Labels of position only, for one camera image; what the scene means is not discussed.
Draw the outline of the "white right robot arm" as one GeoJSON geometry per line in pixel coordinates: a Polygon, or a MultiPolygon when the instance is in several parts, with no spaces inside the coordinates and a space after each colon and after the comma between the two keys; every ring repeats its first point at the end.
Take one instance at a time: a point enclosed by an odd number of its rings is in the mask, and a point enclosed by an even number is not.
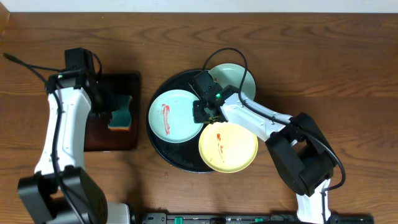
{"type": "Polygon", "coordinates": [[[197,123],[230,122],[262,139],[285,184],[296,193],[298,219],[327,223],[328,192],[333,169],[343,165],[314,120],[272,111],[249,99],[240,89],[219,84],[192,86],[199,99],[193,104],[197,123]]]}

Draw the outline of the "mint green plate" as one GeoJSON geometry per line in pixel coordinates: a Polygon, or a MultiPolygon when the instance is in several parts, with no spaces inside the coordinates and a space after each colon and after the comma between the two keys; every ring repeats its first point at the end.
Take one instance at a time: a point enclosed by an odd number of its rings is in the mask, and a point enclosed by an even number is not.
{"type": "MultiPolygon", "coordinates": [[[[222,88],[228,85],[239,88],[243,73],[244,67],[235,63],[223,63],[209,70],[209,74],[214,81],[219,83],[222,88]]],[[[249,71],[246,73],[242,91],[248,98],[254,100],[256,95],[256,84],[249,71]]]]}

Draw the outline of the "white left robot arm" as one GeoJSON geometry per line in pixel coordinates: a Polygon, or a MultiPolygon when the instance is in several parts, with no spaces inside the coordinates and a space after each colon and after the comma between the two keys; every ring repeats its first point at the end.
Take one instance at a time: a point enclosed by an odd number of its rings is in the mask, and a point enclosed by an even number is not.
{"type": "Polygon", "coordinates": [[[46,84],[50,106],[45,146],[34,174],[17,191],[34,223],[131,223],[125,203],[108,202],[85,170],[89,91],[97,81],[83,69],[60,72],[46,84]]]}

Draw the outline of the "green yellow sponge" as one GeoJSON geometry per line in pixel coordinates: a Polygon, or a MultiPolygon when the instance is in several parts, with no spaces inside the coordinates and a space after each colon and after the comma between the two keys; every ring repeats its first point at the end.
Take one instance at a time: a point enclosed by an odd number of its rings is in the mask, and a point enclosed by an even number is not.
{"type": "Polygon", "coordinates": [[[111,119],[108,124],[110,130],[128,131],[131,127],[132,117],[129,110],[132,96],[118,95],[117,109],[111,112],[111,119]]]}

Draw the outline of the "yellow plate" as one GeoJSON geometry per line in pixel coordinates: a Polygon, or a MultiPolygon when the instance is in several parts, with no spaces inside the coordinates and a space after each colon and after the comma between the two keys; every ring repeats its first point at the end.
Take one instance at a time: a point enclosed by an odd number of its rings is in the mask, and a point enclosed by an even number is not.
{"type": "Polygon", "coordinates": [[[200,134],[198,149],[207,166],[217,172],[245,169],[258,150],[257,136],[238,124],[209,124],[200,134]]]}

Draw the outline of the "light blue plate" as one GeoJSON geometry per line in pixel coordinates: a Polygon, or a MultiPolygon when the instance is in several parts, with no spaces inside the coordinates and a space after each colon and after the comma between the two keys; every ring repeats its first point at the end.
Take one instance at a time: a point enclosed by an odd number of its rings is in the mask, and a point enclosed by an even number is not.
{"type": "Polygon", "coordinates": [[[186,90],[160,94],[149,108],[149,126],[161,140],[181,143],[193,139],[203,128],[193,119],[193,102],[198,97],[186,90]]]}

